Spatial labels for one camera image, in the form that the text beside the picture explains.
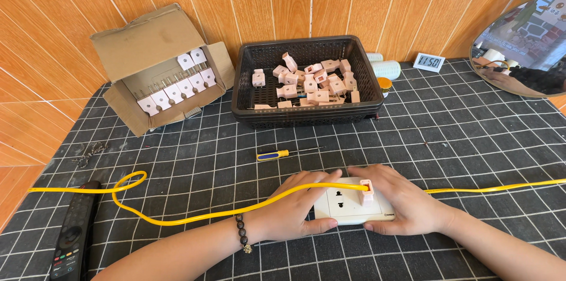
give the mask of cardboard box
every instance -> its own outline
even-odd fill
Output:
[[[174,3],[143,15],[123,28],[91,35],[112,86],[104,99],[132,133],[140,137],[155,127],[182,121],[201,112],[234,85],[234,66],[224,42],[206,45],[179,4]],[[133,93],[149,93],[148,86],[174,81],[182,72],[177,57],[201,47],[216,85],[150,117],[139,107]]]

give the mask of black plastic basket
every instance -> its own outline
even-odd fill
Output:
[[[255,104],[277,107],[275,88],[282,84],[272,74],[288,52],[300,70],[324,60],[348,59],[358,82],[360,103],[253,110]],[[265,73],[265,86],[253,87],[254,69]],[[383,104],[383,94],[367,59],[362,43],[356,36],[335,36],[244,44],[238,54],[236,79],[232,94],[232,113],[237,121],[255,129],[356,123],[365,116],[375,116]]]

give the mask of hand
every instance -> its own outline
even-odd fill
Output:
[[[325,172],[306,172],[291,175],[277,188],[270,198],[304,183],[335,183],[342,176],[338,169],[331,174]],[[321,234],[338,225],[336,219],[322,218],[306,221],[312,205],[324,194],[327,188],[311,188],[294,192],[273,204],[247,212],[246,217],[254,220],[256,231],[261,231],[261,240],[288,240],[307,236],[308,234]]]
[[[480,68],[478,71],[499,88],[528,95],[545,95],[544,93],[526,87],[513,76],[501,72],[494,72],[492,68]]]
[[[442,233],[459,211],[432,198],[391,167],[381,164],[366,168],[351,167],[348,172],[371,180],[373,187],[395,208],[395,220],[363,224],[364,228],[373,232],[401,235]]]

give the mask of black cutting mat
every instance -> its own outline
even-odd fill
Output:
[[[331,171],[376,162],[391,165],[423,189],[477,188],[561,178],[566,174],[566,119],[547,100],[496,90],[464,60],[441,75],[402,63],[379,120],[352,125],[256,132],[236,123],[231,91],[202,116],[136,138],[109,108],[103,86],[35,186],[113,186],[134,170],[149,178],[119,193],[125,205],[174,220],[255,204],[300,169]],[[109,149],[75,168],[82,145]],[[319,154],[256,162],[258,151],[325,145]],[[566,186],[434,197],[507,233],[566,258]],[[0,279],[45,280],[70,193],[31,193],[0,235]],[[96,271],[158,238],[207,222],[159,227],[119,210],[104,195],[91,248]],[[465,249],[441,234],[381,236],[362,226],[254,246],[224,259],[200,280],[477,280],[496,279]]]

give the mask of yellow screwdriver handle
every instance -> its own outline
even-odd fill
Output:
[[[269,151],[257,154],[256,157],[259,162],[262,160],[278,159],[280,157],[285,157],[289,155],[288,149],[283,149],[282,151]]]

